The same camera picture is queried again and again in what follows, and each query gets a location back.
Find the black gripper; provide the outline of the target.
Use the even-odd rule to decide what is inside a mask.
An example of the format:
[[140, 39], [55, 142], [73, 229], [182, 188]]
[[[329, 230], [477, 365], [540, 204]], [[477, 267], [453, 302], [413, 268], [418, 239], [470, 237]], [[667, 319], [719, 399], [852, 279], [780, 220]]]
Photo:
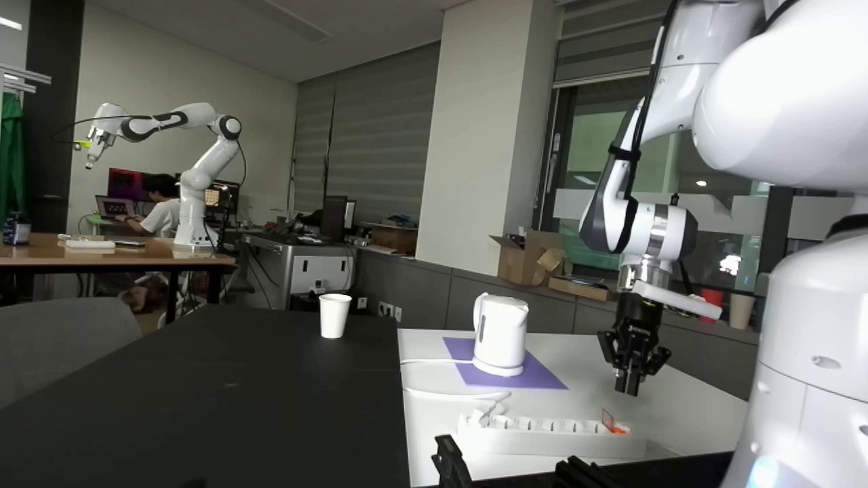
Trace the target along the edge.
[[636, 292], [621, 292], [617, 323], [601, 332], [602, 359], [617, 370], [617, 390], [639, 395], [649, 375], [656, 375], [670, 349], [660, 344], [662, 306]]

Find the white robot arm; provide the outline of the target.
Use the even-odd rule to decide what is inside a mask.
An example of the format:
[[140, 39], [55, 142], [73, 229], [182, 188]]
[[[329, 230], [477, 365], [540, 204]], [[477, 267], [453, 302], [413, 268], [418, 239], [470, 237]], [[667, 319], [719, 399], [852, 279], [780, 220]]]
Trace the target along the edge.
[[[601, 336], [617, 389], [662, 365], [660, 313], [694, 218], [633, 196], [641, 147], [686, 130], [706, 166], [781, 188], [868, 188], [868, 0], [674, 0], [651, 88], [607, 150], [582, 239], [620, 258], [621, 303]], [[769, 276], [748, 414], [721, 488], [868, 488], [865, 210]]]

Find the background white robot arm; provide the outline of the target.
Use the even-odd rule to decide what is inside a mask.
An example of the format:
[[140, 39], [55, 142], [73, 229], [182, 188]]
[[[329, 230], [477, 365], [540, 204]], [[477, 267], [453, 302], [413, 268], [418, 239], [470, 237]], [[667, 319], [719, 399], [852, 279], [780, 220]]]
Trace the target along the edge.
[[102, 104], [87, 136], [76, 142], [84, 166], [93, 169], [116, 142], [146, 145], [154, 174], [145, 180], [152, 210], [127, 214], [122, 229], [169, 239], [177, 249], [215, 249], [217, 233], [206, 229], [206, 189], [243, 153], [243, 121], [211, 104], [186, 104], [161, 115], [130, 115]]

